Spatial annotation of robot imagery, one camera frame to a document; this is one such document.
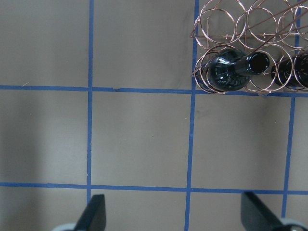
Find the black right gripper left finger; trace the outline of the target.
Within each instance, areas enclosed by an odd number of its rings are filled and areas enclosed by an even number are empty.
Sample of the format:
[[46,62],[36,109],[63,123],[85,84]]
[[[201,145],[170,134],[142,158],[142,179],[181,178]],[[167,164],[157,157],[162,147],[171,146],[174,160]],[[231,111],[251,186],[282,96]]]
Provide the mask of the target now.
[[76,231],[104,231],[106,208],[104,194],[93,195],[75,225]]

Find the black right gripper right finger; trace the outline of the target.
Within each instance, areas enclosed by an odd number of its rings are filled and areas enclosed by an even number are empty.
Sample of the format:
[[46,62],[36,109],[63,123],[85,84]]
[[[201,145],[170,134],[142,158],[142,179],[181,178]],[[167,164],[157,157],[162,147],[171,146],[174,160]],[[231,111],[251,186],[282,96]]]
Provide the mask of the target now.
[[254,192],[241,194],[241,223],[246,231],[277,231],[283,223]]

